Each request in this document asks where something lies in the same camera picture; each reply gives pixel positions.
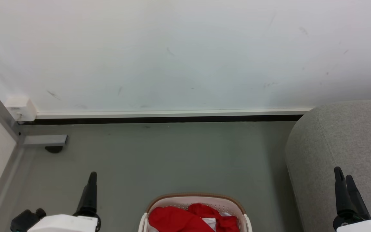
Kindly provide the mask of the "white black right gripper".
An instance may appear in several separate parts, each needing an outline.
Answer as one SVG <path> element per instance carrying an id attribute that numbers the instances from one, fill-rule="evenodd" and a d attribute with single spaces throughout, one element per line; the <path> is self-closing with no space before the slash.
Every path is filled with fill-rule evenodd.
<path id="1" fill-rule="evenodd" d="M 336 232 L 371 232 L 371 216 L 351 175 L 346 178 L 340 167 L 334 168 L 337 216 L 333 220 Z M 355 212 L 349 210 L 349 198 Z"/>

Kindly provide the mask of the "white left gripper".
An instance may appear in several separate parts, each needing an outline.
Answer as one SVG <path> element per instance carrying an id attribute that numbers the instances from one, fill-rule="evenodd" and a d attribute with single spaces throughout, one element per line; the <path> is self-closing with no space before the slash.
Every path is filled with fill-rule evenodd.
<path id="1" fill-rule="evenodd" d="M 73 215 L 45 216 L 28 232 L 99 232 L 101 219 L 97 215 L 97 172 L 91 172 Z"/>

